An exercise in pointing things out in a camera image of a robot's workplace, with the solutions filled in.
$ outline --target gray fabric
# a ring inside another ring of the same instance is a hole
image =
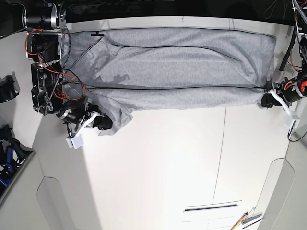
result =
[[[262,89],[230,86],[261,87],[273,75],[275,40],[266,35],[192,28],[91,34],[71,35],[67,66],[85,84],[125,88],[86,93],[114,122],[102,135],[126,125],[133,110],[258,104]],[[76,85],[65,86],[70,95],[80,91]]]

